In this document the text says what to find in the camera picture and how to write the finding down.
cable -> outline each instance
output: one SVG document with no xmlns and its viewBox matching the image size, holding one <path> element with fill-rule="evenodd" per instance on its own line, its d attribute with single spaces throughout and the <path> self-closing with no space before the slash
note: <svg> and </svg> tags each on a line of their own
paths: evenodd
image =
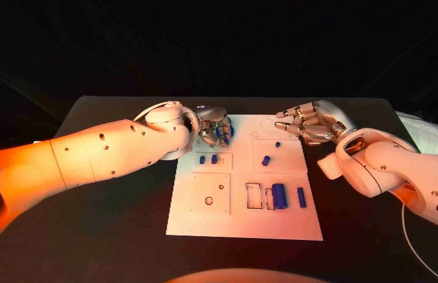
<svg viewBox="0 0 438 283">
<path fill-rule="evenodd" d="M 412 244 L 411 244 L 411 241 L 409 241 L 409 238 L 408 238 L 408 233 L 407 233 L 407 226 L 405 226 L 405 204 L 402 204 L 402 226 L 404 226 L 404 233 L 405 233 L 405 237 L 407 237 L 407 242 L 408 242 L 408 245 L 411 247 L 411 250 L 418 258 L 418 260 L 422 262 L 422 265 L 427 267 L 427 269 L 431 271 L 431 273 L 434 273 L 435 277 L 438 277 L 438 274 L 437 272 L 430 268 L 430 266 L 427 266 L 427 263 L 425 261 L 421 259 L 414 247 L 412 247 Z"/>
</svg>

white board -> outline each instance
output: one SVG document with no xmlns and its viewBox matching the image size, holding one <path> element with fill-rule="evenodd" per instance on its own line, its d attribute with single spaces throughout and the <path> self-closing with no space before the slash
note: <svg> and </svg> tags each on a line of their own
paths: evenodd
<svg viewBox="0 0 438 283">
<path fill-rule="evenodd" d="M 211 147 L 198 139 L 193 152 L 177 160 L 166 234 L 322 241 L 297 137 L 274 127 L 274 115 L 231 115 L 231 119 L 235 136 L 229 147 Z M 214 154 L 216 164 L 211 163 Z M 271 157 L 268 166 L 262 166 L 265 155 Z M 283 210 L 268 210 L 267 206 L 265 189 L 275 183 L 286 185 L 288 208 Z M 251 196 L 261 195 L 262 209 L 248 208 L 247 184 L 260 184 L 261 191 L 252 191 Z M 300 207 L 299 187 L 307 208 Z"/>
</svg>

blue cylinder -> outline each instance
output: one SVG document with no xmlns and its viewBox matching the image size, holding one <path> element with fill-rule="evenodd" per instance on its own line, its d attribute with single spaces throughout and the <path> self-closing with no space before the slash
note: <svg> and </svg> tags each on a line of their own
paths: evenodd
<svg viewBox="0 0 438 283">
<path fill-rule="evenodd" d="M 301 187 L 297 188 L 299 191 L 299 200 L 300 200 L 300 207 L 306 208 L 306 198 L 304 198 L 304 189 Z"/>
<path fill-rule="evenodd" d="M 283 184 L 273 184 L 273 199 L 274 209 L 286 209 L 288 201 L 286 199 L 286 186 Z"/>
<path fill-rule="evenodd" d="M 267 166 L 270 163 L 271 157 L 268 155 L 265 155 L 264 159 L 262 159 L 262 165 Z"/>
</svg>

black table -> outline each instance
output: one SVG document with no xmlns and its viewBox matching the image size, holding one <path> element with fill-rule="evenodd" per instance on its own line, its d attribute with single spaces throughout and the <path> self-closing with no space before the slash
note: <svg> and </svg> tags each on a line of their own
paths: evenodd
<svg viewBox="0 0 438 283">
<path fill-rule="evenodd" d="M 149 106 L 179 100 L 224 105 L 231 114 L 274 114 L 316 98 L 82 97 L 56 136 L 133 119 Z M 329 99 L 359 127 L 412 139 L 384 99 Z M 335 149 L 304 146 L 324 241 L 167 236 L 177 161 L 43 200 L 0 235 L 0 282 L 163 282 L 216 268 L 264 268 L 335 282 L 433 281 L 402 233 L 401 202 L 366 198 L 340 178 L 327 180 L 317 160 Z M 438 226 L 407 211 L 417 252 L 438 269 Z"/>
</svg>

white robotic arm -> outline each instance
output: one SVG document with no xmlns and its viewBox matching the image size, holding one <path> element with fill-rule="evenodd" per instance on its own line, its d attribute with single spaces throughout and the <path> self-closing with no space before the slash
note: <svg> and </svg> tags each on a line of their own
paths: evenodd
<svg viewBox="0 0 438 283">
<path fill-rule="evenodd" d="M 196 110 L 169 101 L 146 109 L 134 121 L 105 123 L 0 150 L 0 231 L 55 193 L 182 157 L 198 136 L 226 146 L 231 121 L 225 108 L 201 106 Z"/>
<path fill-rule="evenodd" d="M 438 155 L 418 153 L 401 138 L 375 129 L 356 129 L 329 101 L 307 103 L 277 114 L 293 116 L 278 129 L 303 136 L 309 145 L 335 141 L 336 152 L 319 162 L 329 179 L 342 175 L 358 192 L 373 197 L 389 191 L 421 217 L 438 225 Z"/>
</svg>

